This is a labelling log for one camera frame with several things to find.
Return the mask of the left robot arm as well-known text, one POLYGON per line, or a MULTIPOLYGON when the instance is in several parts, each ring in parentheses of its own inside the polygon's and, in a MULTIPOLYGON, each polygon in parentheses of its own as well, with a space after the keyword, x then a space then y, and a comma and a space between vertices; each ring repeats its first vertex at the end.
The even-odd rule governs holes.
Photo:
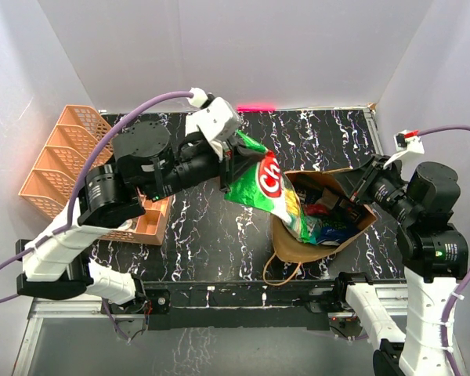
POLYGON ((157 202, 209 179, 227 193, 266 155, 242 134, 230 136, 219 157, 201 132, 193 132, 174 150, 169 130, 152 121, 136 122, 112 140, 106 164, 91 168, 74 205, 66 206, 50 225, 20 252, 23 272, 18 295, 50 300, 84 293, 140 311, 147 297, 143 282, 83 255, 95 240, 144 215, 143 199, 157 202))

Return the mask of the dark blue snack bag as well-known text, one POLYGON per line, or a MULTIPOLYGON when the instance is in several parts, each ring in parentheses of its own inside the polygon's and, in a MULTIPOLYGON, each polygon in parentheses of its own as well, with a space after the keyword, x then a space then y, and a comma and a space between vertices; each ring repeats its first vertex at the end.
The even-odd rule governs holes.
POLYGON ((338 246, 356 235, 357 228, 343 221, 317 218, 309 232, 309 239, 312 244, 338 246))

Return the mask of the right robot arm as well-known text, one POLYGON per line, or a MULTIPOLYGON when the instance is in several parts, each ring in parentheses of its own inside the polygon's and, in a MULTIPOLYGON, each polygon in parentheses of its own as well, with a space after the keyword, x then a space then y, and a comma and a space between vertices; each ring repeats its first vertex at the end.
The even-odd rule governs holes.
POLYGON ((398 223, 396 245, 407 283, 407 326, 401 331, 364 273, 342 272, 335 305, 358 316, 373 346, 376 375, 457 375, 451 360, 454 311, 447 303, 464 281, 468 245, 450 223, 460 197, 458 175, 444 164, 420 163, 410 181, 401 161, 375 154, 334 179, 354 204, 377 204, 398 223))

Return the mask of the brown paper bag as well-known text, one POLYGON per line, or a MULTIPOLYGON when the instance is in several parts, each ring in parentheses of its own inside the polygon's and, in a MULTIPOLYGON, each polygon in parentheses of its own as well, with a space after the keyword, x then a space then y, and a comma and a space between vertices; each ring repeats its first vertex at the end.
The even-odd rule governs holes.
POLYGON ((285 285, 303 265, 339 253, 376 222, 377 216, 369 206, 351 202, 340 187, 339 175, 351 171, 287 171, 282 175, 291 222, 270 216, 273 254, 263 266, 265 284, 285 285), (267 269, 274 259, 296 267, 284 280, 267 280, 267 269))

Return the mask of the green chips bag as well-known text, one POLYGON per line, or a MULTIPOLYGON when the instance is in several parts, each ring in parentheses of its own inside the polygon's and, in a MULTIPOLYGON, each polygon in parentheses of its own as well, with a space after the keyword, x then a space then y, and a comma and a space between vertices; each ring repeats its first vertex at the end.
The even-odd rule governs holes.
POLYGON ((258 162, 231 185, 224 198, 275 215, 297 241, 309 243, 310 234, 302 206, 275 153, 268 149, 265 155, 247 157, 255 157, 258 162))

